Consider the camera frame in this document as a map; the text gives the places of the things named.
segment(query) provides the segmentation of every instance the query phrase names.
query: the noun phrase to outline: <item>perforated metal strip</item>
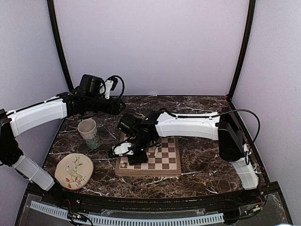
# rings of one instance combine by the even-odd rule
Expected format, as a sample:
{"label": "perforated metal strip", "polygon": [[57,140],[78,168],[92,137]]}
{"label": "perforated metal strip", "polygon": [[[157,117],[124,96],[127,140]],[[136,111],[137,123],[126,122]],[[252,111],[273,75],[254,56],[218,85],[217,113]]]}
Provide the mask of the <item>perforated metal strip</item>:
{"label": "perforated metal strip", "polygon": [[[32,201],[31,209],[46,213],[56,218],[67,220],[68,211],[48,206],[43,203]],[[88,217],[95,226],[201,226],[224,222],[223,214],[213,214],[192,218],[175,219],[128,219],[128,218],[108,218],[89,214]]]}

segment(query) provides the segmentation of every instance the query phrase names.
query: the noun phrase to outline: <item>white wall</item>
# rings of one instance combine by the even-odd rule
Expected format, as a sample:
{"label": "white wall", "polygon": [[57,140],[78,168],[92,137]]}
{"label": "white wall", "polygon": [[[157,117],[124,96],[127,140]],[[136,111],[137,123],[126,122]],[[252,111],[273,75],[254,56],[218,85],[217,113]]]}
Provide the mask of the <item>white wall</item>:
{"label": "white wall", "polygon": [[248,2],[57,0],[73,84],[118,74],[126,95],[226,95]]}
{"label": "white wall", "polygon": [[[256,146],[277,180],[296,225],[301,225],[301,1],[257,1],[236,108],[262,122]],[[242,114],[251,134],[256,121]]]}
{"label": "white wall", "polygon": [[[67,91],[51,30],[47,1],[0,3],[0,108],[18,109]],[[18,137],[21,149],[42,164],[60,121]],[[12,226],[27,182],[0,167],[0,225]]]}

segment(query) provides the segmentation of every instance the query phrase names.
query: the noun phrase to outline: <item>dark marble surface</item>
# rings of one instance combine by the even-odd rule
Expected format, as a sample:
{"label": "dark marble surface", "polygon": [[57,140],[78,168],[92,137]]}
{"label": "dark marble surface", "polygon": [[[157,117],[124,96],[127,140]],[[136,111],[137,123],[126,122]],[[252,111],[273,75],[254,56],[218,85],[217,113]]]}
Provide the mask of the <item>dark marble surface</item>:
{"label": "dark marble surface", "polygon": [[67,118],[54,141],[44,169],[52,175],[58,162],[70,153],[83,153],[94,163],[94,173],[86,186],[76,192],[121,198],[180,198],[220,194],[242,189],[232,165],[218,155],[218,142],[199,137],[179,137],[182,175],[178,178],[118,177],[116,159],[108,159],[108,150],[119,142],[116,129],[124,113],[144,117],[147,112],[168,108],[174,113],[210,113],[228,106],[224,97],[123,97],[127,105],[119,116],[98,114],[101,145],[90,150],[77,131],[78,116]]}

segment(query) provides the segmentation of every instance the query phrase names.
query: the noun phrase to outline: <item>cup rim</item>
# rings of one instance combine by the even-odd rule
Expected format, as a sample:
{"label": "cup rim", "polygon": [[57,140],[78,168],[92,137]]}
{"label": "cup rim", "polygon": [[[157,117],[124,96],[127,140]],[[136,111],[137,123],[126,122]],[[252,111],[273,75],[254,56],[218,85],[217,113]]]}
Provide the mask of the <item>cup rim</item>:
{"label": "cup rim", "polygon": [[[79,129],[79,125],[80,125],[83,121],[93,121],[93,122],[94,122],[94,127],[93,127],[90,131],[88,131],[88,132],[81,132],[80,129]],[[91,131],[93,131],[93,130],[95,129],[95,127],[96,127],[96,122],[95,122],[95,120],[94,120],[94,119],[84,119],[83,121],[81,121],[81,122],[77,125],[77,130],[78,130],[80,133],[82,133],[82,134],[91,133]]]}

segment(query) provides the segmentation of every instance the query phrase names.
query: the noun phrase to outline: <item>robotic arm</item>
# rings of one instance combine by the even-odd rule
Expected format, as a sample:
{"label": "robotic arm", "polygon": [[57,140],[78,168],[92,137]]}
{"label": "robotic arm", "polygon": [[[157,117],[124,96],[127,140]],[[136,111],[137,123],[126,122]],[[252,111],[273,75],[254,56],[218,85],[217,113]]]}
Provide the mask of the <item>robotic arm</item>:
{"label": "robotic arm", "polygon": [[62,190],[60,184],[22,152],[15,137],[46,122],[76,114],[85,115],[89,111],[118,115],[126,107],[120,99],[124,91],[121,78],[122,93],[118,98],[110,97],[110,91],[115,89],[118,78],[120,77],[115,75],[103,81],[96,76],[85,74],[80,85],[71,93],[58,94],[56,97],[19,110],[9,112],[0,110],[1,165],[15,168],[43,190],[53,193],[59,201],[58,193]]}
{"label": "robotic arm", "polygon": [[204,137],[219,141],[220,157],[230,162],[239,175],[245,190],[258,186],[258,176],[249,161],[240,125],[233,113],[173,114],[167,110],[153,111],[144,119],[125,114],[118,129],[130,138],[128,143],[113,147],[113,154],[127,154],[130,165],[148,161],[146,149],[159,137],[187,136]]}

